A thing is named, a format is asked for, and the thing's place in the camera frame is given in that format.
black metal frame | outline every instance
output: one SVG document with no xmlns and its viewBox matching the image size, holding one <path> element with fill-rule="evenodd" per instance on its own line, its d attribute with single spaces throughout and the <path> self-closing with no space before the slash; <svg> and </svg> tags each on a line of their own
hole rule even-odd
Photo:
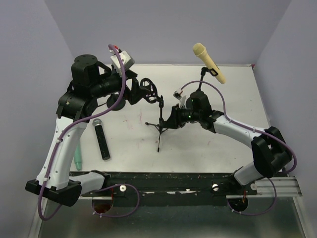
<svg viewBox="0 0 317 238">
<path fill-rule="evenodd" d="M 71 176 L 79 176 L 88 172 L 71 172 Z M 135 186 L 140 194 L 140 206 L 226 206 L 227 195 L 248 195 L 257 192 L 250 188 L 250 184 L 237 186 L 229 173 L 121 173 L 106 172 L 106 185 L 127 183 Z M 83 197 L 111 197 L 113 194 L 115 206 L 133 207 L 137 196 L 135 191 L 127 189 L 121 192 L 119 187 L 114 191 L 89 192 Z M 110 200 L 102 200 L 103 204 L 112 204 Z"/>
</svg>

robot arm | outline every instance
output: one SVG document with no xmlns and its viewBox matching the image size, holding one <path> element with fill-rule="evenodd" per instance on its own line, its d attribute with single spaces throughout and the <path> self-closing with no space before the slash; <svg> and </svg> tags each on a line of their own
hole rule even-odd
<svg viewBox="0 0 317 238">
<path fill-rule="evenodd" d="M 206 130 L 229 136 L 248 146 L 253 153 L 253 162 L 234 172 L 234 182 L 237 185 L 246 185 L 261 177 L 271 178 L 292 160 L 290 152 L 283 145 L 257 132 L 264 131 L 285 142 L 277 128 L 271 126 L 264 129 L 240 122 L 253 130 L 245 129 L 230 122 L 223 112 L 212 110 L 204 92 L 193 92 L 187 100 L 190 102 L 186 103 L 187 108 L 180 94 L 179 91 L 174 93 L 180 103 L 172 107 L 170 117 L 166 121 L 162 120 L 160 126 L 177 129 L 185 126 L 187 122 L 198 122 Z"/>
<path fill-rule="evenodd" d="M 119 52 L 120 57 L 125 59 L 126 79 L 132 79 L 132 87 L 131 89 L 125 87 L 123 98 L 132 105 L 142 98 L 149 103 L 155 103 L 157 101 L 155 85 L 148 78 L 142 79 L 141 85 L 139 85 L 136 79 L 137 74 L 129 70 L 134 63 L 133 59 L 127 52 L 121 52 L 121 50 Z M 45 178 L 45 174 L 50 167 L 53 149 L 63 130 L 74 121 L 91 116 L 98 107 L 97 98 L 121 90 L 122 72 L 118 71 L 116 61 L 113 61 L 113 64 L 111 70 L 92 55 L 82 55 L 75 59 L 75 63 L 71 67 L 73 80 L 67 92 L 58 101 L 56 128 L 48 156 L 36 179 L 27 182 L 25 187 L 27 191 L 39 195 L 42 185 L 46 181 L 44 197 L 62 205 L 72 206 L 81 194 L 98 190 L 106 185 L 109 175 L 99 171 L 69 177 L 75 149 L 89 121 L 80 122 L 67 131 L 67 134 L 59 141 L 49 177 Z M 104 74 L 100 75 L 99 67 L 105 70 Z"/>
</svg>

wire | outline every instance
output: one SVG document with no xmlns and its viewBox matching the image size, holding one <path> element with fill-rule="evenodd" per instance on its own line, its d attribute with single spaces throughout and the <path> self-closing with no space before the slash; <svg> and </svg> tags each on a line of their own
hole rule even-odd
<svg viewBox="0 0 317 238">
<path fill-rule="evenodd" d="M 121 217 L 127 217 L 127 216 L 130 216 L 132 213 L 134 213 L 138 207 L 139 207 L 139 204 L 140 204 L 140 195 L 139 195 L 139 191 L 136 189 L 135 186 L 133 185 L 130 185 L 130 184 L 127 184 L 127 183 L 121 183 L 121 184 L 116 184 L 116 185 L 113 185 L 113 186 L 110 186 L 110 187 L 106 187 L 106 188 L 103 188 L 103 189 L 100 189 L 100 190 L 97 190 L 95 192 L 102 192 L 102 191 L 106 191 L 106 190 L 109 190 L 109 189 L 113 189 L 114 187 L 119 187 L 119 186 L 128 186 L 128 187 L 131 187 L 135 190 L 135 192 L 137 193 L 137 197 L 138 197 L 138 201 L 137 201 L 137 204 L 135 205 L 135 207 L 133 208 L 133 210 L 131 212 L 128 212 L 126 214 L 123 214 L 123 215 L 107 215 L 107 214 L 104 214 L 104 213 L 98 213 L 94 210 L 94 205 L 92 206 L 94 212 L 93 212 L 93 215 L 94 214 L 97 214 L 99 216 L 102 216 L 102 217 L 110 217 L 110 218 L 121 218 Z"/>
<path fill-rule="evenodd" d="M 265 211 L 263 211 L 263 212 L 254 213 L 254 214 L 251 214 L 251 213 L 242 213 L 242 212 L 238 212 L 238 211 L 234 210 L 234 209 L 230 206 L 229 201 L 227 200 L 227 205 L 228 205 L 228 207 L 230 208 L 230 210 L 231 210 L 232 212 L 236 213 L 236 214 L 239 214 L 239 215 L 242 215 L 242 216 L 248 216 L 248 217 L 260 216 L 260 215 L 263 215 L 263 214 L 268 213 L 269 211 L 271 211 L 271 210 L 274 208 L 274 206 L 276 205 L 276 202 L 277 202 L 277 192 L 276 192 L 276 187 L 275 187 L 273 181 L 270 180 L 269 178 L 267 178 L 267 179 L 272 183 L 272 186 L 273 186 L 273 189 L 274 189 L 274 201 L 273 201 L 273 203 L 270 205 L 269 208 L 267 208 L 267 209 L 266 209 Z"/>
<path fill-rule="evenodd" d="M 273 135 L 271 135 L 271 134 L 269 134 L 269 133 L 267 133 L 267 132 L 265 132 L 265 131 L 261 131 L 261 130 L 258 130 L 258 129 L 253 129 L 252 127 L 249 127 L 249 126 L 247 126 L 247 125 L 243 125 L 243 124 L 241 124 L 241 123 L 239 123 L 239 122 L 234 121 L 233 119 L 231 119 L 231 118 L 227 115 L 227 112 L 226 112 L 226 103 L 225 103 L 225 101 L 224 101 L 224 97 L 223 97 L 222 93 L 219 91 L 219 89 L 217 89 L 217 88 L 216 88 L 215 86 L 213 86 L 211 83 L 208 83 L 208 82 L 205 82 L 205 81 L 191 81 L 191 82 L 186 83 L 183 87 L 181 87 L 181 89 L 183 90 L 187 85 L 192 84 L 192 83 L 204 83 L 204 84 L 209 85 L 210 87 L 212 87 L 214 90 L 217 91 L 217 93 L 220 95 L 220 97 L 221 97 L 221 99 L 222 99 L 223 114 L 224 114 L 224 116 L 226 117 L 226 119 L 227 119 L 228 121 L 230 121 L 230 122 L 232 122 L 233 124 L 236 124 L 236 125 L 238 125 L 238 126 L 240 126 L 240 127 L 242 127 L 242 128 L 245 128 L 245 129 L 247 129 L 247 130 L 251 130 L 251 131 L 254 130 L 254 131 L 257 132 L 257 133 L 266 135 L 266 136 L 272 138 L 273 140 L 277 141 L 278 143 L 282 144 L 284 147 L 286 147 L 286 149 L 288 149 L 289 152 L 291 152 L 291 154 L 292 154 L 292 156 L 293 156 L 293 158 L 294 158 L 294 164 L 293 164 L 293 167 L 292 167 L 292 168 L 290 168 L 289 170 L 284 171 L 283 173 L 287 174 L 287 173 L 290 173 L 290 172 L 294 171 L 294 169 L 295 169 L 296 166 L 297 166 L 297 157 L 296 157 L 296 155 L 295 155 L 295 152 L 292 150 L 292 148 L 291 148 L 289 145 L 287 145 L 284 141 L 278 139 L 277 137 L 275 137 L 275 136 L 273 136 Z"/>
<path fill-rule="evenodd" d="M 123 94 L 124 94 L 124 89 L 125 89 L 125 85 L 126 85 L 126 77 L 125 77 L 125 71 L 124 71 L 124 65 L 123 65 L 123 62 L 122 62 L 122 59 L 117 51 L 117 49 L 115 48 L 115 46 L 109 44 L 108 45 L 109 49 L 113 50 L 113 52 L 115 53 L 115 55 L 117 56 L 118 58 L 118 61 L 119 61 L 119 64 L 120 64 L 120 67 L 121 67 L 121 71 L 122 71 L 122 86 L 121 86 L 121 91 L 119 93 L 119 97 L 118 99 L 115 101 L 115 103 L 110 107 L 108 108 L 107 110 L 105 110 L 104 112 L 101 112 L 101 113 L 98 113 L 96 115 L 93 115 L 93 116 L 90 116 L 90 117 L 86 117 L 86 118 L 82 118 L 80 120 L 77 120 L 77 121 L 74 121 L 72 124 L 70 124 L 69 126 L 67 126 L 63 131 L 62 133 L 60 134 L 60 136 L 58 137 L 58 142 L 55 144 L 54 148 L 53 148 L 53 151 L 52 151 L 52 154 L 51 154 L 51 158 L 50 158 L 50 161 L 49 161 L 49 165 L 48 165 L 48 168 L 46 170 L 46 173 L 44 175 L 44 181 L 43 181 L 43 184 L 42 184 L 42 187 L 41 187 L 41 190 L 40 190 L 40 194 L 39 194 L 39 199 L 38 199 L 38 213 L 39 213 L 39 216 L 40 218 L 43 220 L 43 221 L 48 221 L 49 219 L 51 219 L 55 214 L 56 212 L 60 209 L 61 207 L 61 204 L 57 207 L 57 209 L 49 216 L 49 217 L 44 217 L 43 214 L 42 214 L 42 197 L 43 197 L 43 193 L 44 193 L 44 189 L 46 187 L 46 184 L 47 184 L 47 181 L 48 181 L 48 177 L 50 175 L 50 172 L 51 172 L 51 168 L 52 168 L 52 165 L 53 165 L 53 161 L 54 161 L 54 158 L 55 158 L 55 155 L 56 155 L 56 152 L 57 152 L 57 149 L 58 149 L 58 146 L 60 145 L 60 142 L 62 141 L 63 137 L 66 135 L 66 133 L 75 125 L 81 123 L 81 122 L 86 122 L 88 120 L 91 120 L 91 119 L 94 119 L 94 118 L 98 118 L 102 115 L 105 115 L 107 114 L 108 112 L 110 112 L 112 109 L 114 109 L 118 104 L 119 102 L 121 101 L 122 97 L 123 97 Z"/>
</svg>

gray wall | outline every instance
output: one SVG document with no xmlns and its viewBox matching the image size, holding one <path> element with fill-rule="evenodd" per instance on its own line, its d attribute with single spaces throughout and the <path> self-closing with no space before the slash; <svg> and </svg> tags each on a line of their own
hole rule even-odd
<svg viewBox="0 0 317 238">
<path fill-rule="evenodd" d="M 0 237 L 25 238 L 72 55 L 42 0 L 0 1 Z"/>
<path fill-rule="evenodd" d="M 137 63 L 201 63 L 202 42 L 217 63 L 255 63 L 290 0 L 46 0 L 74 56 L 108 61 L 107 45 Z"/>
<path fill-rule="evenodd" d="M 292 0 L 255 67 L 271 124 L 298 156 L 294 174 L 317 234 L 317 2 Z"/>
</svg>

microphone holder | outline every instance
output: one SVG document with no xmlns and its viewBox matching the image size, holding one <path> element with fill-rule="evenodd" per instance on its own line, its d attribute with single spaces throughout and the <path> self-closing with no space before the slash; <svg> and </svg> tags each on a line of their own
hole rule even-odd
<svg viewBox="0 0 317 238">
<path fill-rule="evenodd" d="M 202 67 L 202 70 L 200 72 L 200 75 L 201 75 L 200 81 L 204 80 L 204 76 L 206 75 L 206 72 L 209 72 L 212 75 L 211 71 L 207 67 Z M 201 88 L 202 88 L 202 83 L 199 83 L 197 91 L 201 91 Z M 186 100 L 186 108 L 190 108 L 190 109 L 193 108 L 192 101 L 190 98 Z"/>
<path fill-rule="evenodd" d="M 153 124 L 153 123 L 148 123 L 146 122 L 145 125 L 151 125 L 154 126 L 156 128 L 156 130 L 158 130 L 159 132 L 159 136 L 158 136 L 158 143 L 160 143 L 160 136 L 168 130 L 168 128 L 164 128 L 163 127 L 163 107 L 164 107 L 164 99 L 163 96 L 161 95 L 159 100 L 158 100 L 158 106 L 159 106 L 159 119 L 158 119 L 158 124 Z"/>
</svg>

